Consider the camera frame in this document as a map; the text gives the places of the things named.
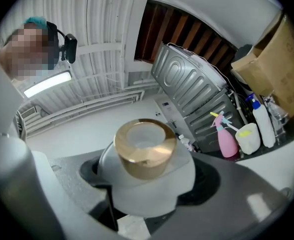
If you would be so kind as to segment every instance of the metal panel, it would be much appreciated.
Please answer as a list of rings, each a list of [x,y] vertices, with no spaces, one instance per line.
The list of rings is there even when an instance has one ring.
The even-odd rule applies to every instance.
[[[218,92],[198,66],[164,44],[159,48],[151,74],[184,117]]]
[[[237,109],[226,95],[226,89],[223,89],[204,106],[185,119],[192,135],[204,153],[220,149],[217,130],[215,127],[211,127],[214,117],[210,115],[210,112],[219,114],[221,111],[224,112],[226,119],[230,120],[234,127],[241,128],[244,125]],[[236,135],[233,129],[229,127],[226,127],[226,129],[232,136]]]

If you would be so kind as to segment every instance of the white bottle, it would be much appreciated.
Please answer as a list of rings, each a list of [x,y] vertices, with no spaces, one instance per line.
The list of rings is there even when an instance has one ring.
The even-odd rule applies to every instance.
[[[268,114],[266,107],[260,104],[258,100],[252,98],[253,101],[253,115],[258,123],[263,145],[268,148],[272,148],[276,142],[275,132],[273,131],[273,126]]]
[[[179,140],[181,143],[187,148],[189,151],[194,151],[193,146],[191,145],[191,142],[188,138],[185,138],[183,134],[179,136]]]

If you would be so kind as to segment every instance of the yellow nozzle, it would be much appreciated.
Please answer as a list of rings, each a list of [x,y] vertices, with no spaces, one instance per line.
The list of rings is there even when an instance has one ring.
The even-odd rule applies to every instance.
[[[248,131],[248,130],[245,130],[245,131],[242,131],[242,132],[239,133],[240,137],[245,137],[245,136],[248,136],[250,134],[251,134],[251,132]]]
[[[218,116],[218,114],[213,113],[213,112],[210,112],[210,114],[213,115],[214,117],[217,117]]]

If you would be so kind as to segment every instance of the gold cup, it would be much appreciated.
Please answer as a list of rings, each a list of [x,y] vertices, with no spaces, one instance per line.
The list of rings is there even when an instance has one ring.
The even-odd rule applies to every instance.
[[[144,131],[144,127],[155,130],[155,134],[151,134],[152,131],[147,133],[147,130],[141,132]],[[165,170],[176,148],[177,140],[166,124],[144,118],[130,121],[120,127],[113,143],[123,166],[130,175],[141,180],[151,180],[160,176]]]

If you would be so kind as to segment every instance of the cable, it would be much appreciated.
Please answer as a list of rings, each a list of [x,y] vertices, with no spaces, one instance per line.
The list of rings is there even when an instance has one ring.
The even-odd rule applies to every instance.
[[[245,98],[246,99],[246,97],[245,96],[243,96],[242,94],[240,94],[240,93],[237,93],[238,95],[240,95],[240,96],[242,96],[243,98]]]
[[[247,109],[250,110],[250,108],[248,107],[247,103],[246,103],[241,97],[239,97],[239,99],[240,99],[241,102],[247,107]]]
[[[121,89],[120,87],[117,87],[117,86],[113,86],[113,85],[112,85],[112,87],[114,87],[114,88],[116,88],[116,89],[120,89],[120,90],[125,91],[125,92],[128,92],[128,90]]]
[[[110,80],[110,81],[117,82],[117,83],[120,82],[119,80],[110,79],[110,78],[108,78],[108,77],[106,77],[106,76],[105,76],[105,78],[107,78],[107,79]]]
[[[192,54],[194,54],[194,55],[196,55],[196,56],[202,58],[203,60],[205,60],[207,63],[209,63],[212,67],[214,67],[214,68],[215,68],[215,69],[216,69],[221,75],[223,75],[223,76],[228,80],[228,82],[229,82],[230,86],[232,87],[232,89],[235,91],[235,93],[237,93],[237,92],[236,92],[236,89],[233,87],[233,85],[231,84],[230,80],[229,80],[224,74],[222,74],[221,71],[220,71],[216,66],[214,66],[214,65],[212,65],[210,62],[208,62],[208,61],[206,60],[206,58],[203,58],[203,57],[197,55],[197,54],[194,53],[193,51],[190,51],[190,50],[184,49],[182,46],[178,46],[178,45],[176,45],[175,43],[169,42],[167,45],[170,45],[170,44],[172,44],[172,45],[174,45],[174,46],[176,46],[176,47],[179,47],[179,48],[181,48],[181,49],[183,49],[183,50],[186,50],[186,51],[188,51],[188,52],[190,52],[190,53],[192,53]]]
[[[246,106],[247,109],[248,109],[248,110],[246,111],[246,114],[247,114],[248,118],[249,118],[252,122],[254,122],[255,119],[252,117],[252,113],[250,113],[250,111],[251,111],[252,109],[249,108],[248,105],[247,105],[247,103],[244,102],[241,98],[240,98],[240,101],[241,101],[241,103],[242,103],[244,106]]]
[[[89,98],[89,97],[93,97],[93,96],[100,96],[100,95],[104,95],[104,94],[114,94],[114,93],[122,93],[121,91],[111,91],[111,92],[105,92],[105,93],[100,93],[100,94],[93,94],[93,95],[88,95],[88,96],[81,96],[80,94],[78,94],[77,92],[74,91],[72,85],[70,85],[70,89],[72,90],[72,92],[78,96],[79,98]]]
[[[61,32],[59,29],[57,29],[57,32],[59,32],[63,36],[63,38],[66,37],[65,34],[63,32]]]
[[[245,125],[247,125],[247,124],[248,124],[248,121],[247,121],[247,119],[246,119],[246,117],[245,117],[245,115],[243,114],[243,111],[242,111],[242,109],[241,109],[240,102],[239,102],[239,96],[237,95],[236,92],[234,92],[233,95],[234,95],[234,97],[235,97],[235,101],[236,101],[236,104],[237,104],[237,110],[238,110],[238,112],[239,112],[239,114],[240,114],[240,116],[241,116],[243,122],[245,123]]]

